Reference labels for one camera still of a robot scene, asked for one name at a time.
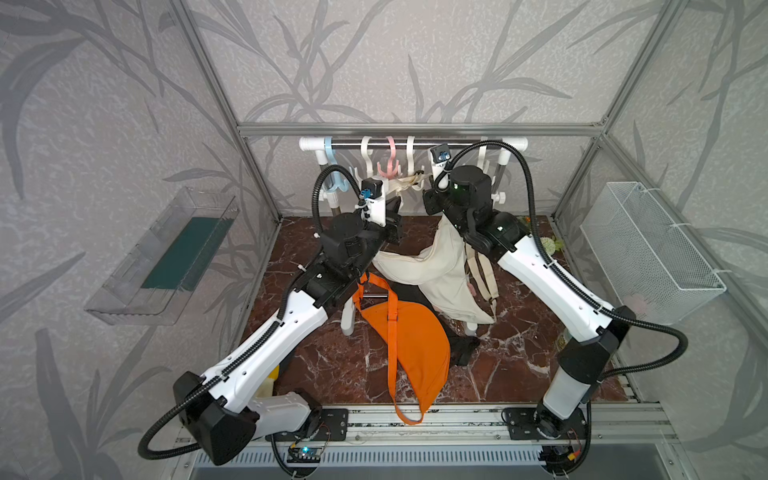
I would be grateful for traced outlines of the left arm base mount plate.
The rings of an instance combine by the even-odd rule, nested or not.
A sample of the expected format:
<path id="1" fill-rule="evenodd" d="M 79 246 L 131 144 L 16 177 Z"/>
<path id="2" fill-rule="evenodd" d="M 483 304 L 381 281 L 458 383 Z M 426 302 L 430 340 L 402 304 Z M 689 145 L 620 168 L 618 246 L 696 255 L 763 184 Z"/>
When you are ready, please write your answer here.
<path id="1" fill-rule="evenodd" d="M 321 408 L 310 413 L 296 435 L 301 440 L 341 442 L 347 438 L 348 426 L 348 409 Z"/>

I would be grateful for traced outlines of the orange crescent bag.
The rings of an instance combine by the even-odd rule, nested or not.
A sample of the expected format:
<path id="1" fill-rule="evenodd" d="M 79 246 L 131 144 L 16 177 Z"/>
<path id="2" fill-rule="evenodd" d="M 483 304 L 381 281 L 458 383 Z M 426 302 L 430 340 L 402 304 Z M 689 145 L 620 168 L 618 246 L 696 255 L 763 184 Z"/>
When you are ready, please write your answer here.
<path id="1" fill-rule="evenodd" d="M 386 291 L 384 302 L 364 308 L 365 287 Z M 387 344 L 387 386 L 397 400 L 398 371 L 403 370 L 418 401 L 419 416 L 406 415 L 399 406 L 395 413 L 406 425 L 423 422 L 425 414 L 442 391 L 450 370 L 450 343 L 439 320 L 424 305 L 403 300 L 384 278 L 365 273 L 352 296 L 357 311 Z"/>

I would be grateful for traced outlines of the cream crescent bag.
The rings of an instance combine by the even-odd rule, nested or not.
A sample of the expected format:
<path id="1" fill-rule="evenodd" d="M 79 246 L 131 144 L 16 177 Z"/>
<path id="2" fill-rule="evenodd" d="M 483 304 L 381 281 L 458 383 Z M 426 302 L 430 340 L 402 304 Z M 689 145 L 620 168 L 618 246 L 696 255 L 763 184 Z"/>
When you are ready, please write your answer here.
<path id="1" fill-rule="evenodd" d="M 466 264 L 465 241 L 449 219 L 438 222 L 432 244 L 416 256 L 379 252 L 374 267 L 391 281 L 416 285 L 440 313 L 467 324 L 496 322 Z"/>

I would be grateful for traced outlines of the cream bag with brown-striped strap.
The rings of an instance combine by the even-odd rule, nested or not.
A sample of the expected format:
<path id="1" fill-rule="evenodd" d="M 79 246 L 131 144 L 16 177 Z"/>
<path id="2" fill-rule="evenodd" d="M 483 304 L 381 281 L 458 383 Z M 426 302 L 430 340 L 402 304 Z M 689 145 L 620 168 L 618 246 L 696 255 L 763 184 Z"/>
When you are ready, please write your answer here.
<path id="1" fill-rule="evenodd" d="M 465 245 L 466 264 L 477 290 L 488 303 L 492 317 L 497 318 L 497 301 L 499 290 L 492 264 L 488 257 L 474 250 L 469 244 Z"/>

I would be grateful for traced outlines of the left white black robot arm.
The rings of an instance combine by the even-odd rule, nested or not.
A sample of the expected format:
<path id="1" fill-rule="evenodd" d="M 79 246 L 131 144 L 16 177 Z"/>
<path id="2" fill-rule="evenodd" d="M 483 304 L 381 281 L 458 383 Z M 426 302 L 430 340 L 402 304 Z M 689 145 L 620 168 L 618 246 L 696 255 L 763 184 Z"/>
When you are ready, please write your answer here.
<path id="1" fill-rule="evenodd" d="M 324 225 L 319 199 L 332 173 L 349 181 L 357 205 Z M 309 395 L 292 392 L 258 400 L 255 394 L 309 334 L 351 301 L 382 247 L 397 242 L 400 201 L 387 193 L 383 177 L 358 180 L 340 165 L 321 171 L 311 198 L 317 252 L 256 332 L 203 374 L 186 372 L 176 380 L 176 404 L 144 433 L 137 447 L 141 458 L 164 460 L 202 450 L 222 465 L 255 438 L 316 428 L 321 408 Z"/>

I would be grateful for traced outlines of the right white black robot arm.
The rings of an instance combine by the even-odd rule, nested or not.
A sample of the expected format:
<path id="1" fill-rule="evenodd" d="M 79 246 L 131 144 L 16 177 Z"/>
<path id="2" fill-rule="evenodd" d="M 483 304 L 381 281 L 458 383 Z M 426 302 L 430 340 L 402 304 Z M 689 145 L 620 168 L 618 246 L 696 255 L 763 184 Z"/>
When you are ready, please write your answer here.
<path id="1" fill-rule="evenodd" d="M 467 245 L 525 284 L 570 333 L 570 341 L 558 355 L 558 370 L 534 415 L 538 432 L 558 439 L 568 430 L 575 411 L 589 401 L 604 380 L 666 366 L 685 353 L 688 338 L 678 329 L 637 320 L 603 301 L 546 252 L 535 224 L 525 225 L 515 215 L 495 209 L 490 176 L 461 162 L 482 147 L 497 147 L 517 159 L 528 206 L 533 208 L 534 187 L 527 161 L 517 148 L 499 140 L 481 140 L 457 154 L 446 144 L 432 147 L 432 176 L 424 204 L 427 213 L 446 217 Z M 669 335 L 677 344 L 660 359 L 609 369 L 613 354 L 633 327 Z"/>

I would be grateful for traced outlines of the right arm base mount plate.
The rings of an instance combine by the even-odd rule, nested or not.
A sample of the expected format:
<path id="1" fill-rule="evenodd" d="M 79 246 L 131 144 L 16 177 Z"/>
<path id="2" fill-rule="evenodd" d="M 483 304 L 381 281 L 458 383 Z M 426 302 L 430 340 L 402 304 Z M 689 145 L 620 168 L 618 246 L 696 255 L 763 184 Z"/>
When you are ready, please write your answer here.
<path id="1" fill-rule="evenodd" d="M 511 440 L 584 440 L 587 421 L 584 411 L 577 408 L 562 420 L 542 406 L 508 407 L 501 411 L 501 420 Z"/>

